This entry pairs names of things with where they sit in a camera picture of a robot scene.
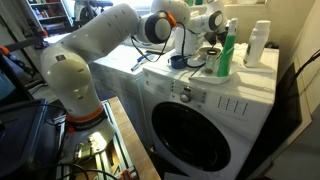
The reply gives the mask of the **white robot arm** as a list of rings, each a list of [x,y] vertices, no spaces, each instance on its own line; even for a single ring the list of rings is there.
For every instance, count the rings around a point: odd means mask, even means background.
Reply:
[[[223,5],[219,0],[208,0],[206,11],[199,14],[182,0],[153,0],[150,13],[139,16],[130,5],[121,3],[42,52],[40,72],[67,111],[66,146],[73,148],[95,132],[106,141],[115,134],[88,64],[131,36],[142,43],[164,43],[177,25],[194,33],[214,32],[225,25]]]

